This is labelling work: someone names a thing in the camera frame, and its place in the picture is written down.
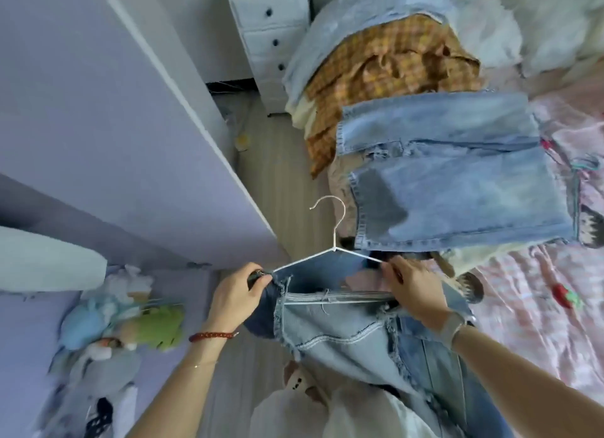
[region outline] right hand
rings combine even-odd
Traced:
[[[418,260],[405,260],[401,256],[382,263],[382,271],[400,305],[424,326],[440,332],[452,312],[440,278]]]

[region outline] pink bedsheet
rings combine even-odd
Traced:
[[[484,301],[472,307],[481,330],[604,404],[604,250],[540,245],[472,272],[485,287]],[[577,293],[582,309],[558,305],[556,283]]]

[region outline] orange plaid fabric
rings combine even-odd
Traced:
[[[306,86],[317,108],[306,146],[313,178],[333,161],[342,107],[427,91],[478,91],[480,63],[449,25],[417,14],[359,31],[330,53]]]

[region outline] bed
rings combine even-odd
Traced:
[[[483,5],[488,1],[491,1],[491,5],[495,4],[494,0],[480,1]],[[500,0],[498,7],[505,9],[501,1],[505,2]],[[322,7],[327,2],[328,0],[313,0],[315,7]],[[476,10],[468,12],[466,20],[476,13]],[[354,43],[344,43],[348,45],[348,49],[343,53],[348,56],[358,55],[360,48],[373,45],[376,39],[383,42],[384,36],[401,36],[409,33],[410,29],[421,29],[424,35],[437,36],[433,38],[433,42],[438,42],[438,45],[426,45],[425,41],[419,40],[407,41],[404,52],[411,50],[414,53],[423,52],[424,55],[430,53],[432,57],[440,58],[437,65],[444,65],[449,73],[453,70],[460,75],[455,85],[447,85],[448,82],[442,80],[431,80],[429,90],[487,89],[523,91],[528,94],[537,118],[542,121],[542,125],[547,125],[543,131],[544,147],[551,158],[551,170],[560,191],[572,191],[570,182],[573,182],[573,176],[579,182],[582,228],[580,240],[583,245],[560,241],[535,243],[517,250],[497,252],[497,255],[486,256],[480,262],[464,264],[466,268],[456,265],[445,272],[457,276],[470,270],[482,282],[484,300],[474,305],[473,310],[486,333],[571,387],[604,404],[604,336],[598,332],[598,328],[604,326],[604,251],[600,248],[604,245],[604,218],[601,216],[604,213],[604,173],[599,166],[600,157],[604,157],[604,103],[594,102],[604,99],[604,64],[599,60],[599,54],[590,54],[579,64],[531,74],[535,68],[555,63],[552,63],[551,59],[545,63],[543,59],[540,60],[541,56],[537,54],[539,47],[534,42],[526,41],[527,33],[524,29],[520,30],[520,26],[516,25],[517,30],[514,30],[514,25],[509,21],[510,14],[499,10],[491,17],[491,24],[499,26],[500,34],[493,37],[494,40],[488,42],[488,45],[472,41],[468,36],[461,37],[460,33],[464,30],[462,19],[457,22],[457,34],[451,35],[430,18],[415,16],[415,22],[411,26],[408,23],[382,25],[382,34],[377,37],[376,33],[366,33],[360,38],[359,33],[354,39],[349,39]],[[522,38],[518,42],[517,37],[520,35],[524,42]],[[585,41],[589,35],[590,31],[586,29]],[[496,47],[495,41],[505,41],[505,44],[498,48],[500,55],[485,53],[485,46]],[[472,47],[472,52],[466,51],[468,47]],[[518,63],[522,60],[521,50],[526,51],[526,48],[534,47],[537,47],[537,53],[532,55],[530,61],[526,57],[523,65],[519,66]],[[446,54],[443,53],[443,48],[448,49]],[[383,77],[384,71],[388,71],[388,76],[391,77],[398,69],[418,68],[417,61],[400,57],[400,54],[404,53],[400,47],[389,47],[389,50],[392,52],[381,53],[382,60],[371,62],[367,58],[359,58],[356,61],[358,67],[355,67],[355,70],[358,72],[359,67],[362,67],[361,72],[365,71],[365,78],[360,77],[364,83],[355,85],[354,77],[349,77],[348,86],[344,87],[346,90],[341,84],[339,88],[332,90],[340,90],[339,93],[331,92],[322,96],[321,90],[336,79],[333,68],[325,69],[326,66],[342,66],[342,59],[336,58],[333,53],[330,54],[329,58],[335,62],[326,59],[326,63],[323,63],[321,69],[306,85],[304,96],[288,103],[294,126],[305,132],[307,147],[314,164],[312,174],[316,176],[321,172],[326,173],[331,193],[344,202],[345,217],[338,227],[338,234],[342,239],[354,237],[356,234],[356,204],[348,175],[363,163],[363,159],[355,154],[336,157],[333,151],[329,150],[330,146],[324,144],[322,152],[317,153],[313,150],[313,147],[316,147],[316,139],[313,138],[316,138],[317,132],[333,128],[333,124],[339,121],[340,118],[337,113],[334,114],[333,108],[336,98],[341,109],[341,106],[347,103],[357,103],[375,97],[426,91],[427,84],[416,83],[416,80],[398,86],[386,84],[386,91],[384,84],[380,86],[378,83],[378,89],[374,88],[375,80]],[[495,62],[496,67],[493,64],[489,64],[491,67],[488,68],[480,67],[483,60]],[[350,71],[354,66],[351,64],[347,70]],[[430,73],[430,70],[425,70],[418,77],[427,77],[425,73]],[[370,75],[371,80],[369,88],[366,83],[367,75]],[[351,92],[355,92],[356,97],[352,97]],[[582,158],[583,155],[590,155],[596,163],[592,160],[582,164],[579,170],[573,168],[574,171],[571,172],[568,158]],[[334,202],[334,209],[336,218],[343,215],[339,202]],[[440,260],[440,263],[428,260],[427,264],[433,269],[446,269],[443,267],[442,258]],[[553,287],[557,285],[573,292],[578,297],[579,304],[571,309],[562,307],[552,294]]]

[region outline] white wall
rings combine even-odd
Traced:
[[[252,78],[228,0],[159,0],[205,82]]]

